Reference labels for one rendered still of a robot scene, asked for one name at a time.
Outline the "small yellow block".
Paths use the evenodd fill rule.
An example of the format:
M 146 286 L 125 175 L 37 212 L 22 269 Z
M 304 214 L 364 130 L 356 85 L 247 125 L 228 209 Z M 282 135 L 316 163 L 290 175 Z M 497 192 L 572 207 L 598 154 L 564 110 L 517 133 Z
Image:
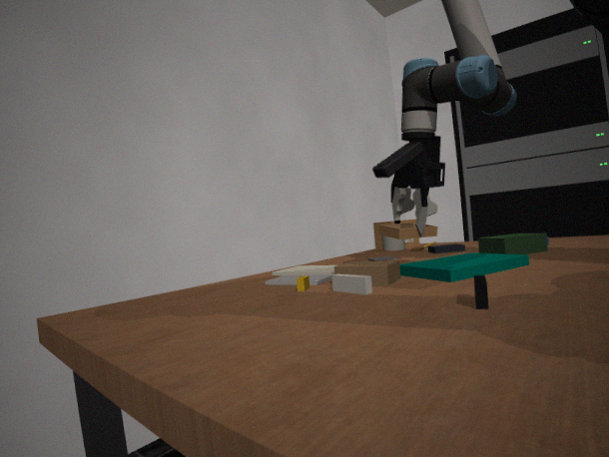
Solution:
M 306 291 L 309 289 L 309 278 L 308 275 L 297 278 L 298 291 Z

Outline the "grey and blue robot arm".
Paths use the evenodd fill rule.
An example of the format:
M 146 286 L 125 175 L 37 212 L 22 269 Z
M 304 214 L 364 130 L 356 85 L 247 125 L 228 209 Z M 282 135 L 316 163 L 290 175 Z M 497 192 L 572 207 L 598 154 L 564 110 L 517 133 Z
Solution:
M 460 101 L 484 114 L 502 116 L 516 103 L 478 0 L 441 1 L 461 60 L 438 66 L 433 59 L 421 58 L 405 64 L 403 133 L 436 132 L 437 104 Z M 570 2 L 609 41 L 609 0 Z M 408 143 L 372 170 L 377 178 L 389 178 L 423 152 L 421 142 Z

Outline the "brown rectangular box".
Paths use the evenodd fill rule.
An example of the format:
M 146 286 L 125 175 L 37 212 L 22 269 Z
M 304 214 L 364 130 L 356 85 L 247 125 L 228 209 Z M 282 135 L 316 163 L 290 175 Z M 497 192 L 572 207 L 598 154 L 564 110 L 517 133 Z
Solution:
M 400 221 L 401 224 L 416 223 L 416 220 Z M 382 235 L 378 234 L 379 225 L 392 225 L 394 222 L 373 223 L 375 249 L 382 249 Z M 406 242 L 405 247 L 418 247 L 419 237 L 414 242 Z

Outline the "wooden ball-in-hole puzzle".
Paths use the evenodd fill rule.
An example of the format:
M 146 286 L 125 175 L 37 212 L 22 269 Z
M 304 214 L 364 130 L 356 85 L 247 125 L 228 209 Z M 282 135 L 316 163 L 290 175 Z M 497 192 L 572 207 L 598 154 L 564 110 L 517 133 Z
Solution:
M 420 236 L 416 223 L 379 225 L 378 234 L 397 239 L 437 236 L 437 227 L 425 225 L 423 236 Z

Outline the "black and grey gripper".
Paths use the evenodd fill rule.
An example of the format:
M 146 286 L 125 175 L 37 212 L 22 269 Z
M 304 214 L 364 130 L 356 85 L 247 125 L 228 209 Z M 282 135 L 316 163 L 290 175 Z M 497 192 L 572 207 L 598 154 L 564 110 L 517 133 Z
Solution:
M 391 184 L 394 223 L 400 224 L 400 215 L 412 211 L 416 206 L 416 227 L 420 236 L 424 234 L 426 218 L 437 213 L 437 204 L 429 199 L 429 188 L 444 187 L 445 163 L 437 163 L 440 158 L 440 138 L 431 132 L 402 133 L 403 141 L 422 142 L 424 152 L 395 173 Z M 411 189 L 415 189 L 415 184 L 412 200 Z

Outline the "grey mug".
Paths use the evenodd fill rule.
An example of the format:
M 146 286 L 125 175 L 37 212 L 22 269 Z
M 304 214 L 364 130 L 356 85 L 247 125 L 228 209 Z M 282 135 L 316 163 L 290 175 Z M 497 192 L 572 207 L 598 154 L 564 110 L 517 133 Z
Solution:
M 411 239 L 396 239 L 388 236 L 382 236 L 383 250 L 402 250 L 405 249 L 406 242 L 413 242 Z

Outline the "tan rectangular box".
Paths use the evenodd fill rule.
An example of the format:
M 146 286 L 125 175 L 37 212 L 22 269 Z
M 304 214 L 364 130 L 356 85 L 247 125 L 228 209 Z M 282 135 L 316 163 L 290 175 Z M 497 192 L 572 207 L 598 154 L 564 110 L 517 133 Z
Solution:
M 400 279 L 399 260 L 350 261 L 334 267 L 334 274 L 371 276 L 371 285 L 391 285 Z

